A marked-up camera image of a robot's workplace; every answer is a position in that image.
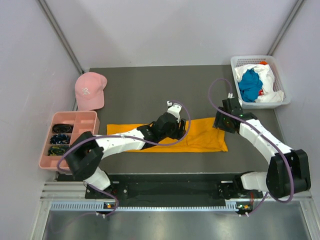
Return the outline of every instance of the cap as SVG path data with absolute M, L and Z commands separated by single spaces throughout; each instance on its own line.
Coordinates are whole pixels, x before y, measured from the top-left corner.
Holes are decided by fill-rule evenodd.
M 82 74 L 75 83 L 75 98 L 80 111 L 101 109 L 105 105 L 105 76 L 96 72 Z

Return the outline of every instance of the wall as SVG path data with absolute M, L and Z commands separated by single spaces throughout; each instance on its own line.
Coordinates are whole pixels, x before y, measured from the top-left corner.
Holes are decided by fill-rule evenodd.
M 320 211 L 320 2 L 307 0 L 275 52 L 292 101 L 276 109 L 287 143 L 308 153 L 311 193 Z
M 82 67 L 230 64 L 266 54 L 295 0 L 47 0 Z
M 78 73 L 35 0 L 0 2 L 0 235 L 26 239 L 44 181 L 52 115 L 70 110 Z

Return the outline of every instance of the folded cloth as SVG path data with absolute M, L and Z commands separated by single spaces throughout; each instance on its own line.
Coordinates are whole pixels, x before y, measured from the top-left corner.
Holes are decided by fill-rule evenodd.
M 225 132 L 213 128 L 215 118 L 201 118 L 191 120 L 191 126 L 188 135 L 179 143 L 172 146 L 154 146 L 144 150 L 132 150 L 129 152 L 139 153 L 212 153 L 227 152 L 228 148 L 225 142 Z M 106 126 L 107 134 L 125 133 L 145 124 L 108 124 Z M 170 144 L 176 142 L 176 139 L 166 138 L 160 144 Z
M 239 90 L 243 101 L 253 103 L 258 98 L 261 88 L 262 81 L 259 79 L 259 75 L 253 69 L 247 70 L 243 74 L 241 82 L 239 82 Z
M 236 80 L 241 82 L 248 70 L 254 70 L 262 81 L 262 94 L 255 100 L 256 103 L 278 103 L 284 100 L 284 92 L 274 92 L 275 75 L 269 64 L 247 64 L 235 69 Z

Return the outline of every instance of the orange towel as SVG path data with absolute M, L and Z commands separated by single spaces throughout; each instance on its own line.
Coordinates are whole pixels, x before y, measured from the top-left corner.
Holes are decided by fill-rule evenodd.
M 139 153 L 212 153 L 227 152 L 225 132 L 213 128 L 215 118 L 201 118 L 191 120 L 191 127 L 188 135 L 179 143 L 172 146 L 154 146 L 144 150 L 132 150 L 129 152 Z M 108 124 L 107 134 L 125 133 L 145 124 Z M 170 144 L 177 140 L 166 138 L 160 144 Z

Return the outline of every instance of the pink tray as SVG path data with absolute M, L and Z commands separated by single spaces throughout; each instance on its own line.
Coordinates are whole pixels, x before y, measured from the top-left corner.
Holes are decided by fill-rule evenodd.
M 73 125 L 72 133 L 67 133 L 70 136 L 70 144 L 72 144 L 84 132 L 91 131 L 94 135 L 98 134 L 100 121 L 95 111 L 61 111 L 53 116 L 39 161 L 40 168 L 51 171 L 58 170 L 57 163 L 61 158 L 61 156 L 48 156 L 48 150 L 53 146 L 50 144 L 50 139 L 56 134 L 52 132 L 55 124 Z M 65 160 L 62 161 L 61 168 L 69 170 Z

